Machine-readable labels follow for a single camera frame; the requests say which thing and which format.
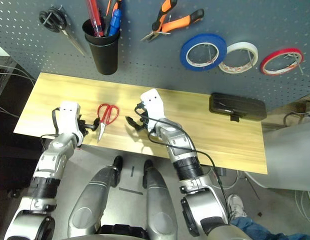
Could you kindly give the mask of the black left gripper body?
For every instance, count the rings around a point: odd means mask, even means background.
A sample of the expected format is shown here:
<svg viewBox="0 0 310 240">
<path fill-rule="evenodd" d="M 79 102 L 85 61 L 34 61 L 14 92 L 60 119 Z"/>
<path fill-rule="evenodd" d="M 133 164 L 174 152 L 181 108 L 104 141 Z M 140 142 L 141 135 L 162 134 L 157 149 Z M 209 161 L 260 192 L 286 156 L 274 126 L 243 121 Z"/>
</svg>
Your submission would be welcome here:
<svg viewBox="0 0 310 240">
<path fill-rule="evenodd" d="M 92 132 L 95 131 L 95 124 L 88 124 L 85 120 L 81 119 L 81 114 L 77 118 L 77 124 L 79 131 L 82 133 L 82 135 L 85 137 L 89 134 L 88 130 L 91 130 Z"/>
</svg>

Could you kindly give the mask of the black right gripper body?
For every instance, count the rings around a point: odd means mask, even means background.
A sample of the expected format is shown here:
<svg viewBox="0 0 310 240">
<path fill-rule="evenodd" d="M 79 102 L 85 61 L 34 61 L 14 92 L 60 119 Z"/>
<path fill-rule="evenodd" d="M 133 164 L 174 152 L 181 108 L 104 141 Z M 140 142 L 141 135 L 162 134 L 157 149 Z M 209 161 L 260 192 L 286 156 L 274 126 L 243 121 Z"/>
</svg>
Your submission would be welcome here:
<svg viewBox="0 0 310 240">
<path fill-rule="evenodd" d="M 142 102 L 138 103 L 134 108 L 134 112 L 140 117 L 139 119 L 140 122 L 142 123 L 142 125 L 146 127 L 147 130 L 149 119 L 148 119 L 148 111 L 145 109 L 145 105 Z"/>
</svg>

